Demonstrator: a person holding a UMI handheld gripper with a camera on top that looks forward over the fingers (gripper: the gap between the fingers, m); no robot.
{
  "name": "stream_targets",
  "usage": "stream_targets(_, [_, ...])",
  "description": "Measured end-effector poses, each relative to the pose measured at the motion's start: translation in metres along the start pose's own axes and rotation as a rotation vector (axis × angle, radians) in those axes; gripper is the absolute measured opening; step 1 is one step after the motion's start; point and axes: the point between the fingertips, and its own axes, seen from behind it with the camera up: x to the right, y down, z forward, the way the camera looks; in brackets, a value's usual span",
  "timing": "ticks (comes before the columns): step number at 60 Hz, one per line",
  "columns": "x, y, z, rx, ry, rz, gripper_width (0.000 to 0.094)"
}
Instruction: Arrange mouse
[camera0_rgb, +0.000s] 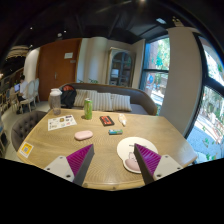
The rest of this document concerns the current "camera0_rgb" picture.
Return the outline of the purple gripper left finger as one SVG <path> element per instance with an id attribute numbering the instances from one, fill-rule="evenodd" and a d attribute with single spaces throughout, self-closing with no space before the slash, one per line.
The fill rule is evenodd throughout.
<path id="1" fill-rule="evenodd" d="M 94 146 L 85 146 L 65 156 L 59 156 L 45 167 L 45 170 L 81 186 L 94 156 Z"/>

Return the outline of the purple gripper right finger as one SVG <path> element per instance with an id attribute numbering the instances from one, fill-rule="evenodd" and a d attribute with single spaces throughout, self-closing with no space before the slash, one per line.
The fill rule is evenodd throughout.
<path id="1" fill-rule="evenodd" d="M 134 154 L 145 184 L 160 180 L 182 169 L 182 166 L 169 155 L 159 155 L 137 143 L 134 144 Z"/>

